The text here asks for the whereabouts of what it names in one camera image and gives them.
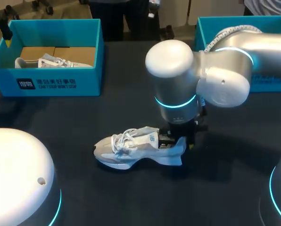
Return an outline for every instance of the blue led light ring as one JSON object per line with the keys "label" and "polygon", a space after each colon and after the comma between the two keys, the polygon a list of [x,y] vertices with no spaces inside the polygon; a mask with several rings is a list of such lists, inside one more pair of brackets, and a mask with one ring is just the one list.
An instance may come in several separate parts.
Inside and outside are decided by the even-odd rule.
{"label": "blue led light ring", "polygon": [[61,192],[61,190],[60,190],[60,202],[59,202],[58,210],[57,210],[57,212],[56,212],[54,218],[52,219],[51,223],[50,223],[48,226],[52,226],[53,223],[55,222],[55,220],[56,220],[56,218],[57,218],[57,216],[58,216],[58,214],[59,214],[60,208],[61,208],[61,202],[62,202],[62,192]]}
{"label": "blue led light ring", "polygon": [[280,216],[281,216],[281,211],[279,210],[279,208],[278,208],[276,202],[274,201],[273,192],[272,192],[272,186],[271,186],[274,169],[273,169],[273,171],[272,171],[271,178],[269,179],[269,191],[270,191],[270,194],[271,194],[272,202],[273,202],[273,204],[274,204],[276,210],[278,211],[278,213],[279,213]]}
{"label": "blue led light ring", "polygon": [[188,105],[189,103],[191,103],[196,97],[196,94],[191,98],[191,100],[189,100],[188,102],[182,104],[182,105],[176,105],[176,106],[171,106],[171,105],[165,105],[163,103],[161,103],[156,97],[155,97],[155,100],[160,104],[162,105],[163,107],[166,107],[166,108],[180,108],[180,107],[184,107],[186,105]]}
{"label": "blue led light ring", "polygon": [[215,52],[218,52],[218,51],[222,51],[222,50],[235,50],[235,51],[238,51],[240,53],[243,53],[245,54],[250,60],[251,62],[253,63],[254,65],[254,60],[253,58],[250,56],[250,54],[248,54],[246,51],[240,49],[240,48],[236,48],[236,47],[223,47],[223,48],[219,48],[219,49],[216,49]]}

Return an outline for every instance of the shoelace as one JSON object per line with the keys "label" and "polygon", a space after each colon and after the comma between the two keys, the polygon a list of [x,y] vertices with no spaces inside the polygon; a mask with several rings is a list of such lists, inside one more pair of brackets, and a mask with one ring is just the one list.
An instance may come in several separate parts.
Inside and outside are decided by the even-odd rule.
{"label": "shoelace", "polygon": [[69,60],[66,61],[66,60],[61,59],[61,58],[59,58],[59,57],[56,57],[56,59],[55,59],[54,62],[55,62],[55,63],[58,63],[59,66],[66,65],[66,67],[69,67],[70,64],[71,64]]}
{"label": "shoelace", "polygon": [[126,151],[135,151],[137,150],[137,147],[131,148],[131,147],[126,147],[124,146],[125,141],[134,141],[133,136],[136,134],[134,133],[136,129],[127,129],[124,133],[121,134],[114,134],[111,137],[111,148],[114,154],[119,153],[122,150]]}

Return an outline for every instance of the gray sneaker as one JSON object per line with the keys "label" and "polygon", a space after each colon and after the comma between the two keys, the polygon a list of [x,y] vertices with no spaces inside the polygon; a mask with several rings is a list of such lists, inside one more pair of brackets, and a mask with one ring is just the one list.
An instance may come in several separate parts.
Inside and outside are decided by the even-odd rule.
{"label": "gray sneaker", "polygon": [[24,60],[18,57],[15,60],[15,68],[52,68],[52,67],[92,67],[90,65],[71,62],[47,53],[38,60]]}
{"label": "gray sneaker", "polygon": [[93,152],[98,161],[106,166],[127,170],[138,160],[150,158],[159,164],[180,166],[181,155],[186,149],[186,138],[181,137],[172,147],[159,147],[159,129],[143,127],[128,129],[102,139]]}

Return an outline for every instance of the small hole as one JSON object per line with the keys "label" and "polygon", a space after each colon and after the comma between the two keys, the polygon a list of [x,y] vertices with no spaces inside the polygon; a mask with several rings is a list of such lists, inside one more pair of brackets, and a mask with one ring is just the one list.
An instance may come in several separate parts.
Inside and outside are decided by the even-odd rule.
{"label": "small hole", "polygon": [[44,178],[38,178],[38,183],[39,183],[40,185],[46,185],[46,181],[45,181]]}

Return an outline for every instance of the shoe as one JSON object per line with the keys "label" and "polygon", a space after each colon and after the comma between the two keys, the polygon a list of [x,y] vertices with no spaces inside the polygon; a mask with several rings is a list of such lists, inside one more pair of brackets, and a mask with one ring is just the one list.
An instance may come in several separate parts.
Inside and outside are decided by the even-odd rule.
{"label": "shoe", "polygon": [[169,138],[160,135],[159,129],[143,127],[128,129],[124,133],[102,139],[95,145],[93,154],[106,166],[127,170],[143,158],[152,159],[162,165],[180,166],[181,155],[185,149],[185,137],[169,145]]}
{"label": "shoe", "polygon": [[58,57],[44,54],[42,58],[38,60],[24,60],[17,58],[15,60],[15,68],[48,68],[48,67],[92,67],[90,65],[71,62],[69,60],[63,60]]}

